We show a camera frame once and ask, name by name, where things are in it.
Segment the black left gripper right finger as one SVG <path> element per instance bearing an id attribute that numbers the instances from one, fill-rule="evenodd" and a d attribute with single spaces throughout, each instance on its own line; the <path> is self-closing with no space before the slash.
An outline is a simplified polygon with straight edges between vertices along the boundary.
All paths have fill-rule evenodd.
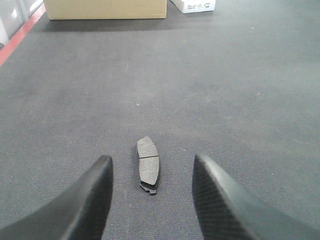
<path id="1" fill-rule="evenodd" d="M 255 197 L 205 154 L 196 154 L 192 197 L 206 240 L 318 240 L 320 232 Z"/>

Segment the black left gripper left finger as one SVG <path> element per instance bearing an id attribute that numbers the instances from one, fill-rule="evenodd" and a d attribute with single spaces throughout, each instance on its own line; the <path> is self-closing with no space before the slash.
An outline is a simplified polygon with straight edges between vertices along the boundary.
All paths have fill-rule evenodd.
<path id="1" fill-rule="evenodd" d="M 36 212 L 0 230 L 2 240 L 100 240 L 113 196 L 113 159 L 102 155 Z"/>

